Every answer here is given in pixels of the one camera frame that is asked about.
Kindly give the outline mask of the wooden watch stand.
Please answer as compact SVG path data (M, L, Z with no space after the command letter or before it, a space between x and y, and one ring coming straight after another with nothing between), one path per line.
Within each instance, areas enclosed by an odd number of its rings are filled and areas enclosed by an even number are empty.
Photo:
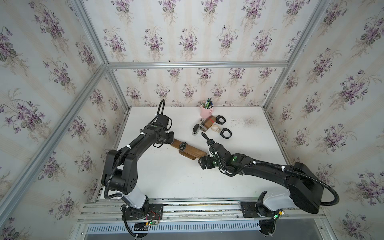
M197 149L191 145L187 145L187 148L184 152L179 151L179 145L182 141L179 141L177 139L174 139L174 142L171 144L172 147L178 149L178 152L180 155L190 159L190 160L198 160L204 156L207 156L208 154L200 149Z

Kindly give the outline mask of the black analog watch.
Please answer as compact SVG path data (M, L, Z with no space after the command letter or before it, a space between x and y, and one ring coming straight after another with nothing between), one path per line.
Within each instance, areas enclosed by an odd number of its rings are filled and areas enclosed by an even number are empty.
M179 151L184 152L185 149L187 148L187 145L188 145L188 143L181 142L180 145L179 145Z

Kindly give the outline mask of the black sport watch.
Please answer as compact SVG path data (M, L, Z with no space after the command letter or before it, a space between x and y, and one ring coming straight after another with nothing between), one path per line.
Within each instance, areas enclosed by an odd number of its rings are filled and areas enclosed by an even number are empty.
M227 128L222 128L222 130L220 131L220 135L224 139L230 139L233 134L232 134L231 130L229 130Z
M226 121L227 121L227 120L226 120L225 117L223 117L223 116L221 116L221 115L217 115L217 116L216 116L216 121L215 121L215 122L216 122L218 125L223 125Z

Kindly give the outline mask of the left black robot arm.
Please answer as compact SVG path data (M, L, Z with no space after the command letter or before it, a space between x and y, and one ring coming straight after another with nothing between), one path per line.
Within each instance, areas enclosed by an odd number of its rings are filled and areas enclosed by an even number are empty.
M172 119L164 115L165 105L166 101L161 100L156 116L131 143L107 153L102 175L106 200L118 198L126 204L126 208L144 215L149 211L149 199L136 186L138 160L149 147L160 148L174 142L174 133L170 131Z

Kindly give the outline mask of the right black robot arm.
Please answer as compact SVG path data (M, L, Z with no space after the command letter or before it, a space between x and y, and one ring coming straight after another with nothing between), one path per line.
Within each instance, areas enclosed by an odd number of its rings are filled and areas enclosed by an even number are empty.
M261 193L255 206L262 213L297 207L304 212L318 214L321 206L334 206L340 202L340 196L334 188L316 177L305 164L279 165L240 153L231 154L205 133L201 135L207 141L209 151L208 156L199 159L203 170L218 168L231 178L237 175L252 176L286 188L278 194L268 191Z

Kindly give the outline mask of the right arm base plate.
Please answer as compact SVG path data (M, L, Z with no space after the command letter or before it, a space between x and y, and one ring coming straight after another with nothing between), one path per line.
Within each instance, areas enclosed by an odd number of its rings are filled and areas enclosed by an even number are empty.
M244 218L272 218L278 219L283 215L283 210L271 211L259 202L241 202L242 214Z

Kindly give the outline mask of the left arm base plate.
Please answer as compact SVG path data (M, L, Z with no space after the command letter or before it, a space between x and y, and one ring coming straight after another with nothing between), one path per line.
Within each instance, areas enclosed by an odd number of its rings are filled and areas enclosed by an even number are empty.
M149 220L161 220L163 210L163 204L144 204L141 209L128 207L126 204L121 206L122 219L127 221L145 220L148 222Z

